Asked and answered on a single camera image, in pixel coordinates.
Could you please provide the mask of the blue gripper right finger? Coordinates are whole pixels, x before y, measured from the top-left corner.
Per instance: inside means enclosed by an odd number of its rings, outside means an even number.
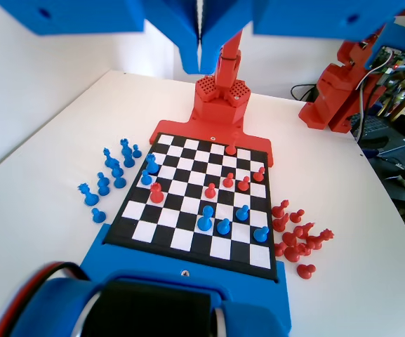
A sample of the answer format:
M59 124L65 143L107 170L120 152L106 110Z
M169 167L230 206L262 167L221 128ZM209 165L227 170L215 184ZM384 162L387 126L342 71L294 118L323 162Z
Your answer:
M360 41L405 10L405 1L204 1L201 73L215 72L221 47L253 23L253 33Z

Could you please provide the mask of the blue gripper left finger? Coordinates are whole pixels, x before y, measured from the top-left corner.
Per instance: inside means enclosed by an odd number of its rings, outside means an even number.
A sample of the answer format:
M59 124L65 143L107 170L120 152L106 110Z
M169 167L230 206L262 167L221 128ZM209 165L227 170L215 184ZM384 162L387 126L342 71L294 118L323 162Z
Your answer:
M147 20L178 47L186 73L199 73L196 1L0 0L0 7L40 36L141 32Z

